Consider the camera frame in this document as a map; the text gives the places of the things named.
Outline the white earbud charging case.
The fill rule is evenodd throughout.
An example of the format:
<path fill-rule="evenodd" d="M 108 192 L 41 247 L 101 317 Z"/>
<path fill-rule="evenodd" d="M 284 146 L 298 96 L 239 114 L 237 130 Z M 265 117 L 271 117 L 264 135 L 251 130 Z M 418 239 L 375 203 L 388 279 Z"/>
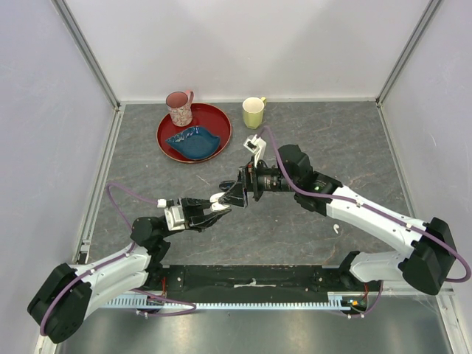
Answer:
<path fill-rule="evenodd" d="M 225 192 L 219 192 L 212 195 L 209 199 L 211 205 L 210 209 L 212 212 L 223 213 L 230 212 L 231 206 L 229 204 L 221 203 L 220 199 L 225 195 Z"/>

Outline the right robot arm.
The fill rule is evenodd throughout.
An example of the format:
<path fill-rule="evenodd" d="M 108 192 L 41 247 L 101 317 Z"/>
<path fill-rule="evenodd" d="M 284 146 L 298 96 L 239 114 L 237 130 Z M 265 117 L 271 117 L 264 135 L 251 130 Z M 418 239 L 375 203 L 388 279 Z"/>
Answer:
<path fill-rule="evenodd" d="M 220 203 L 246 207 L 249 193 L 258 201 L 265 192 L 293 192 L 303 209 L 344 221 L 392 247 L 381 253 L 350 252 L 337 273 L 342 288 L 351 291 L 363 282 L 405 280 L 425 294 L 439 293 L 455 261 L 456 247 L 445 221 L 410 218 L 362 198 L 315 171 L 296 145 L 284 145 L 278 153 L 282 161 L 273 167 L 251 159 L 236 180 L 221 182 Z"/>

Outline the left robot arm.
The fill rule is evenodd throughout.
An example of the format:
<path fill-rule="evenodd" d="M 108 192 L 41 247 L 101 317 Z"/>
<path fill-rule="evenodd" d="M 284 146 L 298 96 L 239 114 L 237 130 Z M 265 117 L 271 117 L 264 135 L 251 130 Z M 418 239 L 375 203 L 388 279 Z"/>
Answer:
<path fill-rule="evenodd" d="M 96 309 L 126 291 L 153 290 L 162 281 L 161 261 L 170 248 L 165 239 L 179 232 L 202 232 L 225 214 L 229 205 L 216 195 L 209 200 L 180 198 L 158 202 L 161 216 L 137 218 L 131 243 L 123 250 L 87 265 L 56 266 L 27 306 L 40 334 L 53 343 L 73 335 Z"/>

